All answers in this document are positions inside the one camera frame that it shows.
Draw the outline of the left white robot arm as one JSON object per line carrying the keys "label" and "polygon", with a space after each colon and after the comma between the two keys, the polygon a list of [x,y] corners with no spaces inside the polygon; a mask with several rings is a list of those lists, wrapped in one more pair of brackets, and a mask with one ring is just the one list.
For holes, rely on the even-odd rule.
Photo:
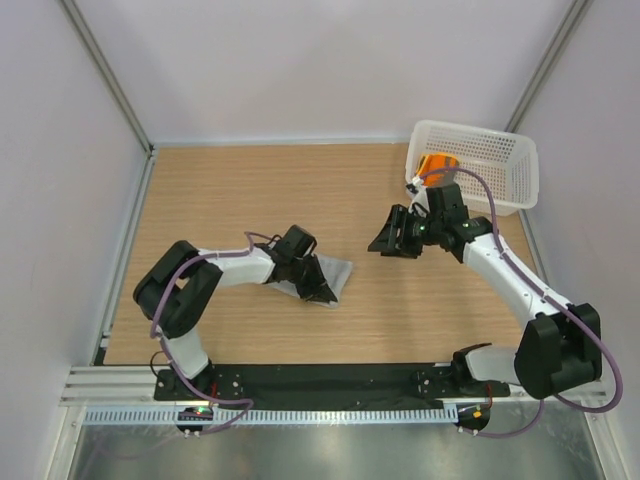
{"label": "left white robot arm", "polygon": [[214,293],[242,285],[267,285],[306,303],[335,308],[353,264],[316,252],[317,240],[293,225],[283,235],[245,234],[244,249],[200,249],[174,243],[138,283],[133,300],[151,321],[171,362],[177,388],[191,400],[204,398],[214,367],[197,325]]}

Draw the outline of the grey cloth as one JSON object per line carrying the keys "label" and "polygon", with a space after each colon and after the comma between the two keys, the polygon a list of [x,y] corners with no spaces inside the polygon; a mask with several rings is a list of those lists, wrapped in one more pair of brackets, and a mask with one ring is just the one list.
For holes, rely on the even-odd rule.
{"label": "grey cloth", "polygon": [[327,308],[336,308],[340,302],[340,297],[344,287],[346,286],[347,281],[349,280],[351,273],[353,271],[353,263],[347,260],[338,259],[335,257],[323,255],[323,254],[315,254],[320,262],[322,271],[324,273],[325,278],[328,281],[329,287],[334,292],[337,297],[337,302],[332,303],[319,303],[310,301],[307,302],[300,298],[297,294],[295,287],[292,283],[288,281],[280,282],[280,283],[267,283],[267,286],[271,289],[279,291],[285,295],[294,297],[306,303],[311,303]]}

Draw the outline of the orange grey giraffe towel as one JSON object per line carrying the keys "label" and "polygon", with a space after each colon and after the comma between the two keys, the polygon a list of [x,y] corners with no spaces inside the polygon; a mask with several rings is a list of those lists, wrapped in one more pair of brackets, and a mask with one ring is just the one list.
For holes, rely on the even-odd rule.
{"label": "orange grey giraffe towel", "polygon": [[451,183],[455,172],[451,168],[459,166],[458,158],[447,153],[424,153],[418,161],[415,175],[422,179],[426,187],[436,187]]}

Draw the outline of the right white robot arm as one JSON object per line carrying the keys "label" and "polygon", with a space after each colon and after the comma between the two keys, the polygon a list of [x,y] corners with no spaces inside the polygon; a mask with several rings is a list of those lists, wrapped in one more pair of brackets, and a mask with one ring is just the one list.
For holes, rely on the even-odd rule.
{"label": "right white robot arm", "polygon": [[602,353],[595,344],[600,319],[589,304],[574,305],[551,290],[494,231],[484,216],[471,217],[455,184],[427,190],[422,200],[391,207],[368,249],[382,256],[418,258],[438,246],[479,274],[508,306],[522,328],[517,348],[478,344],[457,351],[453,389],[472,396],[487,381],[521,386],[546,399],[600,379]]}

